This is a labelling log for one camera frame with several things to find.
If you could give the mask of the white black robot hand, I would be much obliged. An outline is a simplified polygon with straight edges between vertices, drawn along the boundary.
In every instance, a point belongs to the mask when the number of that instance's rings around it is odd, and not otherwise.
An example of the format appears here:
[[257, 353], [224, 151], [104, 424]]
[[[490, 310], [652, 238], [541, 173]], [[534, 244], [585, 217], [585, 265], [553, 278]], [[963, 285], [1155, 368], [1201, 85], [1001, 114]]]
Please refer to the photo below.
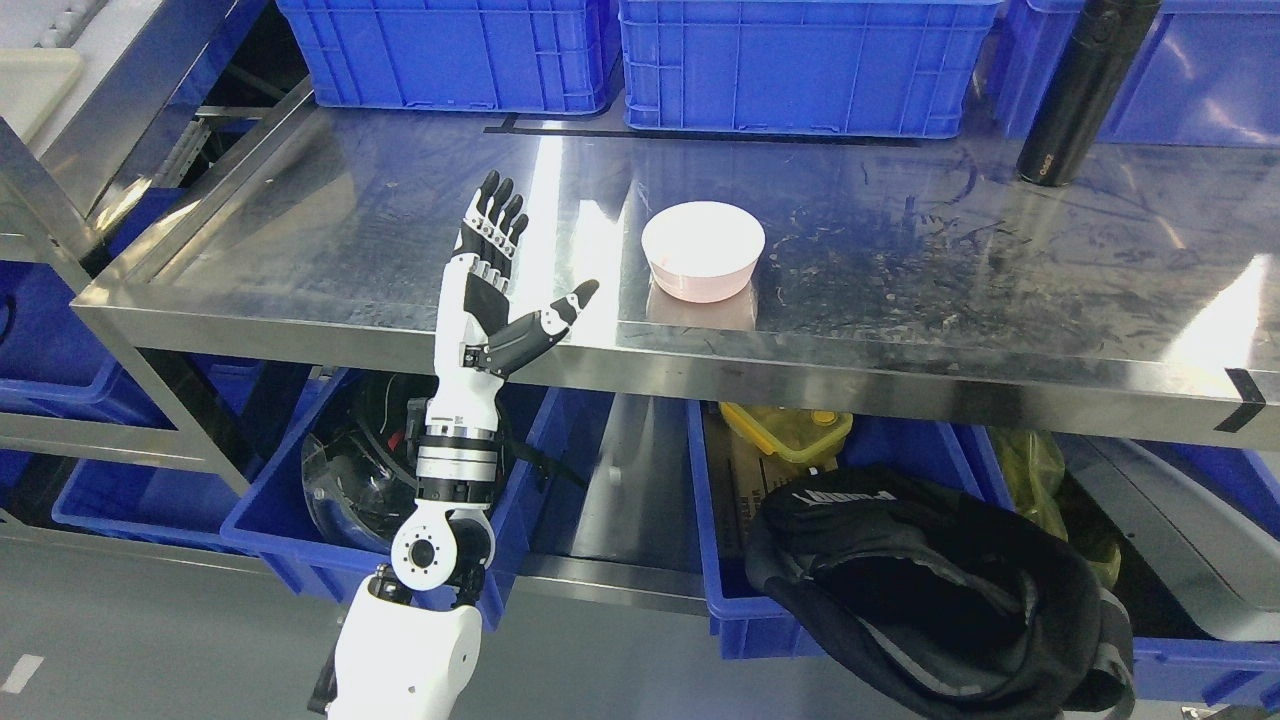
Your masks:
[[468, 201], [442, 274], [433, 351], [439, 386], [428, 404], [430, 430], [467, 437], [497, 432], [499, 389], [563, 341], [600, 288], [599, 281], [585, 281], [512, 315], [511, 281], [527, 227], [515, 182], [490, 170]]

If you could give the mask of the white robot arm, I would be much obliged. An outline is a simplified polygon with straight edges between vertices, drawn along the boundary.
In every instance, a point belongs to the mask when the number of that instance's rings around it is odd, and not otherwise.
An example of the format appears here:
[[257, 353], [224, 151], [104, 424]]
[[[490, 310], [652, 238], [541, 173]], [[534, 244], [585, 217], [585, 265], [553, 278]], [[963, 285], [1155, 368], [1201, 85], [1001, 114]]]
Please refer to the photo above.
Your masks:
[[448, 719], [483, 642], [477, 609], [497, 555], [488, 518], [498, 480], [493, 429], [430, 425], [413, 510], [389, 559], [357, 589], [316, 688], [326, 719]]

